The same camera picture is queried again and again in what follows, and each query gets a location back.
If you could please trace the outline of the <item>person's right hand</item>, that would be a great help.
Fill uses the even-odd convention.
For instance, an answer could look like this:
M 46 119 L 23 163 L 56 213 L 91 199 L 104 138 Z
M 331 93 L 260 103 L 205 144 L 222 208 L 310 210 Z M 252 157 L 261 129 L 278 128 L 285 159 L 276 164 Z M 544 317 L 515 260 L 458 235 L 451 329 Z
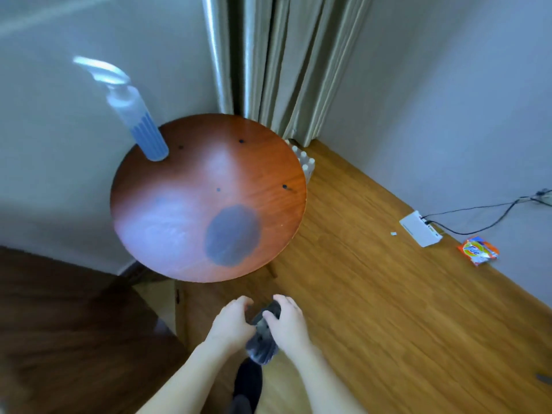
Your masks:
M 278 347 L 293 360 L 310 353 L 313 344 L 308 334 L 305 317 L 298 304 L 293 298 L 281 294 L 273 295 L 273 300 L 281 307 L 278 331 L 272 334 Z

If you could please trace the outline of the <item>person's left hand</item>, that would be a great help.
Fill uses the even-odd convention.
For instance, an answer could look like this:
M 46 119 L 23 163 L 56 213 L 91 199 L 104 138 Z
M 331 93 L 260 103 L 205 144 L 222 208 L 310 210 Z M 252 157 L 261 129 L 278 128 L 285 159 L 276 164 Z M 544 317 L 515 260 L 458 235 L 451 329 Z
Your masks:
M 225 305 L 212 323 L 205 343 L 213 345 L 225 355 L 244 349 L 253 336 L 233 336 L 231 331 L 231 301 Z

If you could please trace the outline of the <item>grey cleaning cloth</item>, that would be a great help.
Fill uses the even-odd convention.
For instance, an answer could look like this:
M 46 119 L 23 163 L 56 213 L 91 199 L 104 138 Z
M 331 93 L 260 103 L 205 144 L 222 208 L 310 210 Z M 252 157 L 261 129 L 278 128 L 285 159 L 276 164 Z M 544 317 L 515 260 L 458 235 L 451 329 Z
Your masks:
M 251 321 L 251 324 L 256 328 L 256 333 L 247 342 L 246 351 L 250 359 L 260 366 L 267 365 L 279 351 L 278 345 L 271 334 L 271 330 L 266 320 L 263 318 L 263 313 L 265 311 L 269 311 L 279 319 L 281 313 L 280 304 L 273 300 Z

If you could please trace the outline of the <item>person's left forearm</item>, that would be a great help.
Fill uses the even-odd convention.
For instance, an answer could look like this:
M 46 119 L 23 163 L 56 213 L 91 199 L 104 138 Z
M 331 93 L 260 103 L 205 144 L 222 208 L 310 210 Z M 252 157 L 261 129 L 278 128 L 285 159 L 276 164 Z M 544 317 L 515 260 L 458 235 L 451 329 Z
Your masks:
M 216 376 L 236 351 L 235 343 L 221 337 L 203 341 L 136 414 L 200 414 Z

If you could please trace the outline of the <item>person's right forearm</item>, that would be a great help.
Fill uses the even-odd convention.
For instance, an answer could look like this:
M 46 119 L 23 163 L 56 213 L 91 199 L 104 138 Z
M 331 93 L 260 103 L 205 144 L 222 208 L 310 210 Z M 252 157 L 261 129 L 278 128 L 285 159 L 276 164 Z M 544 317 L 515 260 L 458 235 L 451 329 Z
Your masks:
M 313 414 L 368 414 L 313 344 L 284 348 L 305 386 Z

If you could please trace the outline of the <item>person's black shoe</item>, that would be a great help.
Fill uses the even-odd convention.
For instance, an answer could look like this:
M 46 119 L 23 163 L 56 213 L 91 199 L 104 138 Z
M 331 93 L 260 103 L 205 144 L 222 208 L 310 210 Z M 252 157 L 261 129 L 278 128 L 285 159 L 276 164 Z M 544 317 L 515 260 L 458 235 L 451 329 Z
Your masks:
M 255 414 L 263 389 L 262 367 L 246 358 L 239 366 L 226 414 Z

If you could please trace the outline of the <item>round wooden table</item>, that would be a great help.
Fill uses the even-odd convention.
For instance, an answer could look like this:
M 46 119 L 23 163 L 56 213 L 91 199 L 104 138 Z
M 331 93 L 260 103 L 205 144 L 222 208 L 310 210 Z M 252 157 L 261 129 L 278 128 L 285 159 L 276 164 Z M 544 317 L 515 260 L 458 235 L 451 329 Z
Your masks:
M 114 230 L 139 263 L 195 283 L 232 280 L 289 245 L 306 210 L 307 183 L 284 139 L 255 121 L 203 114 L 161 126 L 169 155 L 133 147 L 110 194 Z

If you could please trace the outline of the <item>white plastic bottle pack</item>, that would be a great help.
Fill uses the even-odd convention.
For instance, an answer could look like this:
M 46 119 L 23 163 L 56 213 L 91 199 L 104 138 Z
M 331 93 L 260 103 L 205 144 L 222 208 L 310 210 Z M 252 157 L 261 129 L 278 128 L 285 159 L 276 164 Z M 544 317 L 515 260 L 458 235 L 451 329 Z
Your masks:
M 312 174 L 314 173 L 315 159 L 308 156 L 306 151 L 301 150 L 298 146 L 292 144 L 288 139 L 285 139 L 284 142 L 290 147 L 298 159 L 301 169 L 305 175 L 306 183 L 308 184 Z

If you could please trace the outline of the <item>white router box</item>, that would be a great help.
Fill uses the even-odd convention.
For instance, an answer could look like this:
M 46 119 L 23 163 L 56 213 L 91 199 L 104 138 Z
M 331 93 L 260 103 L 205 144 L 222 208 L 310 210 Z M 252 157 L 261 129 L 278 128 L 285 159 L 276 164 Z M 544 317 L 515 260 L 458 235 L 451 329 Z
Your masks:
M 443 239 L 443 236 L 417 210 L 402 218 L 399 224 L 422 248 L 437 244 Z

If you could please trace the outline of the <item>blue white spray bottle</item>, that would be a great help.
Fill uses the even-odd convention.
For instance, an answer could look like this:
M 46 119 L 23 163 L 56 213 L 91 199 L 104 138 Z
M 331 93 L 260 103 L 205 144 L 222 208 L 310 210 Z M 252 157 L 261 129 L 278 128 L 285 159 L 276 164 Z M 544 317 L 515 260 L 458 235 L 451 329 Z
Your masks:
M 167 158 L 168 145 L 130 77 L 120 68 L 100 60 L 78 55 L 73 57 L 73 63 L 107 88 L 107 104 L 121 119 L 145 157 L 153 162 Z

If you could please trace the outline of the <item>orange packet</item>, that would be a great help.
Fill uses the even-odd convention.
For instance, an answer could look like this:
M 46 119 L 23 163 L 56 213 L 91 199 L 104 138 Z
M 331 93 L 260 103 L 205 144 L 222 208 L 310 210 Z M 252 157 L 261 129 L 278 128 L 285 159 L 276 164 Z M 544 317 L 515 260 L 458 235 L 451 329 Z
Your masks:
M 460 253 L 474 266 L 490 262 L 499 257 L 500 251 L 480 236 L 470 237 L 457 246 Z

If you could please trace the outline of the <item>beige curtain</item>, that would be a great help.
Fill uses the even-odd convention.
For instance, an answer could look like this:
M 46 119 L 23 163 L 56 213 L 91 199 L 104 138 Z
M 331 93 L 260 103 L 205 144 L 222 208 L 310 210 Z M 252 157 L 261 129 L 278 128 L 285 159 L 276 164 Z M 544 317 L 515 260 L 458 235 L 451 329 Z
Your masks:
M 307 147 L 372 0 L 202 0 L 218 111 Z

